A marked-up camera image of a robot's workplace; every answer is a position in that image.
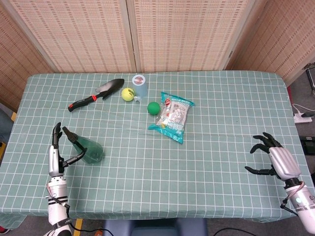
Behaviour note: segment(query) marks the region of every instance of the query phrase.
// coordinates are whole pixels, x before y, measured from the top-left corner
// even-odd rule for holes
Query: yellow tennis ball
[[[135,93],[132,88],[124,88],[122,91],[122,98],[123,100],[129,102],[133,99]]]

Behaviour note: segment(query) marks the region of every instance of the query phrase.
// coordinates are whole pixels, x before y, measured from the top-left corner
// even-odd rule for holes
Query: green ball
[[[151,115],[157,115],[160,111],[160,107],[159,107],[159,104],[157,102],[150,102],[149,105],[148,105],[148,112],[151,114]]]

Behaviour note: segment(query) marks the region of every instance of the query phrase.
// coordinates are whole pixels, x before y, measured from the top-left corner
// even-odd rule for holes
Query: trowel handle
[[[82,99],[80,101],[74,102],[68,106],[68,110],[72,112],[74,109],[83,107],[88,105],[91,102],[95,102],[97,97],[95,95],[91,95],[88,98]]]

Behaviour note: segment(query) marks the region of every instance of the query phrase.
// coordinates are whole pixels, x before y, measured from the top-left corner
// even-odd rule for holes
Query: green spray bottle
[[[77,152],[81,152],[82,149],[79,147],[87,148],[85,155],[82,160],[88,164],[100,162],[104,156],[103,147],[97,142],[81,137],[75,133],[70,132],[67,127],[63,127],[64,133],[67,135],[70,142],[72,142]]]

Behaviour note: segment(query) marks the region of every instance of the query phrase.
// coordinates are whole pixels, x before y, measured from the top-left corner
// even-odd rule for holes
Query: power strip
[[[298,113],[295,113],[293,118],[294,118],[294,123],[296,124],[312,122],[311,117],[301,117]]]

